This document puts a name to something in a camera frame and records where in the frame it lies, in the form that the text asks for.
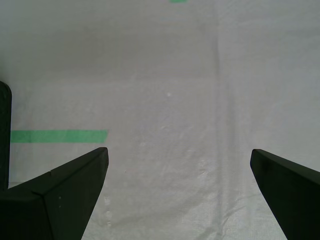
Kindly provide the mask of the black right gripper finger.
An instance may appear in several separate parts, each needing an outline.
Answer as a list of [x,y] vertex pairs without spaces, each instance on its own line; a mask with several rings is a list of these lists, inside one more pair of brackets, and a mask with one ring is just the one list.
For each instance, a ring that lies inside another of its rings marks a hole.
[[2,240],[80,240],[102,191],[108,149],[99,147],[0,194]]
[[251,152],[257,185],[288,240],[320,238],[320,173],[262,149]]

